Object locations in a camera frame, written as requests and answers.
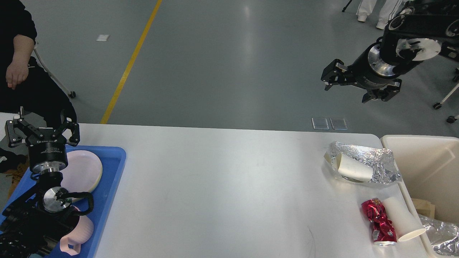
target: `pink mug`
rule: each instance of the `pink mug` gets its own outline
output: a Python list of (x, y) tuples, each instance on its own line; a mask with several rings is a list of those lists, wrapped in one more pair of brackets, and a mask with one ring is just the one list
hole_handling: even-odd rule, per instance
[(85, 243), (94, 232), (94, 224), (87, 216), (80, 216), (77, 226), (67, 235), (61, 238), (60, 248), (62, 252), (77, 255), (81, 251), (81, 244)]

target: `white pants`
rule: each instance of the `white pants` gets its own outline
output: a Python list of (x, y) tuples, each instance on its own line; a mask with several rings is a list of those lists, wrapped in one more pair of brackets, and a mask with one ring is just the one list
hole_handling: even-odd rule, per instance
[[(392, 20), (397, 14), (398, 7), (403, 0), (386, 0), (384, 6), (379, 12), (378, 23), (387, 24), (389, 20)], [(373, 8), (376, 5), (376, 0), (362, 0), (357, 9), (357, 16), (365, 15), (368, 16), (373, 12)]]

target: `white plate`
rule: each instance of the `white plate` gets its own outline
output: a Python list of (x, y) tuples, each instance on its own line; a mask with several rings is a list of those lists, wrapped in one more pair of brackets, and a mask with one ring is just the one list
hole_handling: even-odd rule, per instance
[(64, 179), (61, 186), (69, 192), (92, 192), (102, 176), (102, 162), (90, 151), (67, 153), (68, 166), (61, 170)]

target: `trash bin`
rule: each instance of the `trash bin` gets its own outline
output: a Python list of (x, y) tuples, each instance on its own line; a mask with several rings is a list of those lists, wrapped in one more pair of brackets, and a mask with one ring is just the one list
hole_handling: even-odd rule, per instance
[[(405, 201), (411, 202), (410, 197), (427, 200), (435, 205), (435, 219), (459, 224), (459, 139), (386, 135), (381, 143), (393, 151), (409, 193), (404, 193)], [(421, 239), (431, 256), (444, 257), (432, 252), (426, 234)]]

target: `person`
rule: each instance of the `person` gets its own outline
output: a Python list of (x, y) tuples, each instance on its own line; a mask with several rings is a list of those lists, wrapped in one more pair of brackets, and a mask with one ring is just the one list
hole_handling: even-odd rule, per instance
[[(65, 116), (77, 115), (67, 95), (31, 56), (37, 31), (31, 14), (19, 0), (0, 1), (0, 112), (25, 111), (43, 117), (47, 127), (57, 128)], [(0, 149), (0, 172), (12, 176), (14, 189), (28, 167), (25, 155)]]
[[(397, 14), (398, 7), (401, 5), (403, 0), (386, 0), (381, 11), (379, 12), (379, 20), (376, 25), (378, 29), (384, 29), (387, 22), (392, 20)], [(356, 15), (359, 22), (365, 22), (367, 16), (373, 12), (373, 8), (376, 5), (376, 0), (362, 0), (358, 6)]]

